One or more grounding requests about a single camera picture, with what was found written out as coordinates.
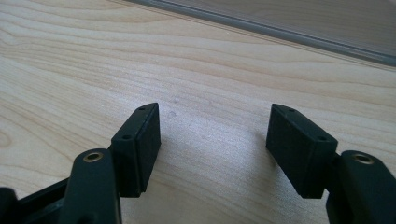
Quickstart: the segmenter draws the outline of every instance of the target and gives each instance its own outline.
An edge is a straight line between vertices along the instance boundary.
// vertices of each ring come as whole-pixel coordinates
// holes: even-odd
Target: small hole
[[[95,214],[86,214],[78,220],[78,224],[93,224],[96,222]]]
[[[84,161],[85,162],[99,161],[100,159],[102,159],[102,157],[103,157],[103,153],[101,153],[101,152],[93,152],[93,153],[90,153],[90,154],[86,155],[84,157]]]
[[[323,136],[318,136],[318,140],[320,141],[327,141],[327,138],[323,137]]]
[[[98,158],[99,158],[99,154],[97,154],[97,153],[90,154],[90,155],[87,156],[88,160],[96,160]]]
[[[124,136],[122,137],[122,139],[125,139],[125,140],[131,139],[131,138],[132,138],[132,136],[129,135],[129,134],[126,134],[126,135],[124,135]]]
[[[361,155],[361,154],[353,155],[353,159],[355,159],[355,161],[358,161],[358,162],[366,164],[366,165],[371,165],[374,163],[373,159],[371,159],[368,156]]]

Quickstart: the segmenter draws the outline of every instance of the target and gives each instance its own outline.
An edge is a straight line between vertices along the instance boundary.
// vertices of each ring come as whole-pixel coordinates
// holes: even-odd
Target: black 3d printed part
[[[303,198],[321,198],[337,140],[295,109],[272,105],[266,147]]]
[[[110,150],[121,197],[139,197],[161,145],[158,104],[143,105],[129,117],[111,139]]]

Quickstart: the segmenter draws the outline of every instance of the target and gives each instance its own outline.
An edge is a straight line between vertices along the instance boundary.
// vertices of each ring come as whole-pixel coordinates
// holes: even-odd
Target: wooden table
[[[151,102],[163,145],[124,223],[328,223],[265,149],[272,103],[396,174],[394,68],[106,0],[2,0],[0,39],[0,185],[20,198]]]

